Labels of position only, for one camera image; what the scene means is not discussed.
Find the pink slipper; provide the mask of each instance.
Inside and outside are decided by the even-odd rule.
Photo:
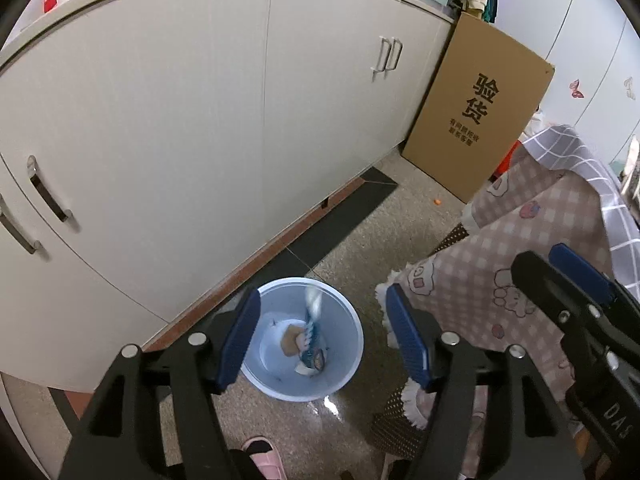
[[[265,453],[258,452],[251,453],[250,455],[251,460],[257,465],[260,473],[262,473],[267,480],[287,480],[280,454],[268,438],[254,436],[242,444],[242,451],[247,451],[248,447],[254,442],[265,442],[271,447],[271,450]]]

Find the plastic bucket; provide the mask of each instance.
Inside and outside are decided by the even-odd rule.
[[[290,324],[304,326],[305,289],[322,290],[322,313],[318,323],[326,365],[316,376],[294,371],[298,357],[286,357],[280,347]],[[364,348],[362,326],[351,303],[329,285],[308,278],[283,278],[261,286],[261,314],[249,343],[242,373],[270,397],[293,402],[322,399],[343,387],[360,364]]]

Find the pink cartoon print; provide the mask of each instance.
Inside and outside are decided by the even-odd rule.
[[[504,337],[504,328],[501,324],[496,323],[491,327],[491,334],[496,339],[502,339]]]
[[[536,200],[527,202],[520,208],[520,218],[530,219],[535,218],[540,212],[540,204]]]
[[[433,263],[435,259],[436,254],[427,258],[423,262],[419,262],[406,277],[409,288],[415,294],[428,296],[433,292]]]
[[[513,312],[517,317],[533,314],[536,305],[533,304],[511,281],[511,270],[500,269],[494,277],[494,305]]]
[[[503,173],[498,180],[491,184],[487,191],[493,196],[502,196],[509,189],[509,173]]]

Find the cabinet handle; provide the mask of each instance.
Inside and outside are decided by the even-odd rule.
[[[385,66],[385,71],[386,72],[391,72],[392,70],[395,70],[398,67],[398,60],[400,59],[400,55],[402,54],[402,41],[398,40],[398,38],[391,38],[392,40],[394,40],[394,44],[391,48],[391,50],[395,50],[396,49],[396,43],[398,45],[400,45],[400,48],[398,49],[398,55],[396,56],[396,61],[394,63],[394,65],[391,68],[386,68]]]
[[[384,72],[385,71],[386,64],[389,62],[389,56],[391,55],[391,49],[392,49],[391,42],[387,38],[384,38],[383,36],[380,36],[380,40],[382,40],[382,45],[380,46],[380,49],[385,47],[385,43],[387,44],[388,49],[386,50],[386,56],[385,56],[385,60],[382,63],[382,68],[379,69],[378,66],[372,66],[371,67],[371,69],[373,70],[374,74],[377,74],[379,72]]]
[[[27,159],[27,172],[29,174],[29,180],[33,184],[33,187],[40,194],[42,199],[47,203],[47,205],[51,208],[53,213],[58,217],[61,222],[65,222],[73,215],[69,209],[62,209],[56,199],[51,196],[49,190],[45,187],[44,183],[40,179],[38,175],[38,165],[36,162],[36,158],[33,155],[30,155]]]
[[[24,249],[29,253],[33,254],[39,248],[42,247],[42,244],[39,241],[34,241],[33,244],[30,244],[27,238],[22,236],[22,233],[18,231],[18,229],[11,223],[8,219],[7,215],[4,214],[2,210],[2,206],[0,205],[0,224],[4,226],[4,228],[9,231],[9,234],[15,238],[15,241],[18,242]]]

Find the black tile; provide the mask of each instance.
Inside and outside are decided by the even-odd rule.
[[[71,402],[66,397],[66,394],[63,390],[58,390],[56,388],[49,388],[49,393],[51,394],[51,398],[66,424],[66,428],[69,430],[71,435],[74,434],[76,427],[78,426],[78,416],[71,406]]]
[[[288,278],[289,276],[304,276],[311,270],[291,251],[284,249],[273,260],[256,272],[244,286],[259,287],[265,283]]]
[[[395,180],[386,176],[382,171],[373,166],[360,175],[361,179],[366,180],[367,182],[377,182],[378,184],[390,184],[392,186],[397,186]]]
[[[393,185],[375,182],[362,184],[295,240],[289,246],[291,252],[313,269],[393,192],[398,184],[391,182]]]

